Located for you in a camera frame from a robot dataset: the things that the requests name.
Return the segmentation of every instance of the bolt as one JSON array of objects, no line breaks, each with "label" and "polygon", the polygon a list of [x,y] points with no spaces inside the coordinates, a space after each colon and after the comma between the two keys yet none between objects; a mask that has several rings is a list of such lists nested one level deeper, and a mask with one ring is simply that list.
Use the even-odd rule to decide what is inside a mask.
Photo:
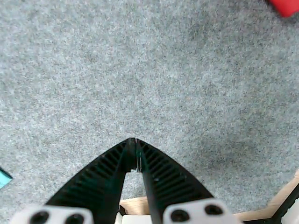
[{"label": "bolt", "polygon": [[30,224],[44,224],[49,218],[49,213],[47,211],[40,211],[33,215],[30,219]]},{"label": "bolt", "polygon": [[206,206],[205,211],[208,215],[221,215],[223,213],[221,208],[213,204]]},{"label": "bolt", "polygon": [[84,217],[82,215],[73,214],[66,219],[65,224],[83,224],[83,222]]},{"label": "bolt", "polygon": [[189,214],[184,210],[175,210],[171,214],[173,222],[185,222],[190,219]]}]

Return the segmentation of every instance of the red object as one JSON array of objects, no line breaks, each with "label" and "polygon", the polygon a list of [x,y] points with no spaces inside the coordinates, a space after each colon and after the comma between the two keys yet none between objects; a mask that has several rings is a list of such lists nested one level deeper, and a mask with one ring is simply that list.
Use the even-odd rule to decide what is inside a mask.
[{"label": "red object", "polygon": [[299,0],[270,0],[283,17],[299,12]]}]

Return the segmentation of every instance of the wooden base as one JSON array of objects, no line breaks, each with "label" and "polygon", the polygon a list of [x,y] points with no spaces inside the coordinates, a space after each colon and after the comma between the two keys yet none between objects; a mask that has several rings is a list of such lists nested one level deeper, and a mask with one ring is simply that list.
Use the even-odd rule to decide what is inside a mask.
[{"label": "wooden base", "polygon": [[[269,202],[266,208],[256,211],[246,211],[235,214],[241,221],[270,218],[285,201],[289,194],[299,184],[299,170],[296,172],[294,179],[287,183],[278,194]],[[149,215],[149,206],[146,197],[136,197],[122,200],[120,202],[127,214],[129,215]]]}]

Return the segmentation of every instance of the teal object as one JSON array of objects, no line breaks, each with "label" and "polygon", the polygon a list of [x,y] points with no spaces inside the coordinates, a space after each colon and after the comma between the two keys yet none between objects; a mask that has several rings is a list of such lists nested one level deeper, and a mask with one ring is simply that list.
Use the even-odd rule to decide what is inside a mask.
[{"label": "teal object", "polygon": [[0,167],[0,189],[7,185],[12,179],[12,176]]}]

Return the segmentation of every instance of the carpet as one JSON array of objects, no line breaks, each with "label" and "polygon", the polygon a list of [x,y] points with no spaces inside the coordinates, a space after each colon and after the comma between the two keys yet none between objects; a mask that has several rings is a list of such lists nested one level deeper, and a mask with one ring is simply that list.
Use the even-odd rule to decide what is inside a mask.
[{"label": "carpet", "polygon": [[[299,16],[261,0],[0,3],[0,223],[128,137],[233,212],[299,167]],[[128,174],[122,198],[144,196]]]}]

